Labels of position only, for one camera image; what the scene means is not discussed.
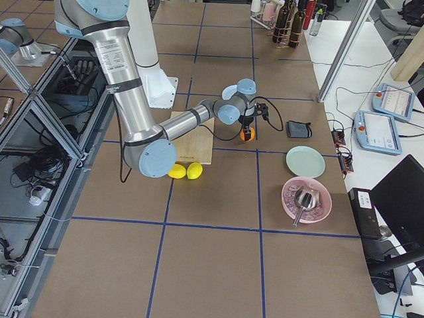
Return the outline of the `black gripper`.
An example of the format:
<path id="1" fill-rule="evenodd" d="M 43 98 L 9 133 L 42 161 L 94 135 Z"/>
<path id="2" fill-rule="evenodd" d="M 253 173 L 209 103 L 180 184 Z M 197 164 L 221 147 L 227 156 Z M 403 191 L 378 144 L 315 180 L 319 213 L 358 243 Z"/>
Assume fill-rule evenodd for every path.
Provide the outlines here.
<path id="1" fill-rule="evenodd" d="M 238 118 L 239 123 L 243 129 L 243 139 L 245 142 L 251 141 L 252 139 L 252 131 L 250 128 L 250 124 L 254 121 L 253 115 L 241 115 Z"/>

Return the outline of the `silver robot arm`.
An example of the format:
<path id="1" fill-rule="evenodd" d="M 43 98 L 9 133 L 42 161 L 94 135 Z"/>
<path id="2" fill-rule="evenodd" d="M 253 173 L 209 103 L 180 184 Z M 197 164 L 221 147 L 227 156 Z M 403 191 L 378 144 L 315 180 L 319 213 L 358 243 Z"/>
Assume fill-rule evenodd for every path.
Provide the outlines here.
<path id="1" fill-rule="evenodd" d="M 17 66 L 41 67 L 48 59 L 19 18 L 1 21 L 1 48 Z"/>
<path id="2" fill-rule="evenodd" d="M 254 107 L 256 84 L 237 83 L 229 99 L 205 99 L 157 124 L 146 92 L 168 84 L 160 68 L 147 1 L 55 1 L 60 34 L 92 43 L 126 128 L 125 163 L 150 178 L 165 176 L 177 160 L 172 141 L 213 117 L 231 125 Z"/>

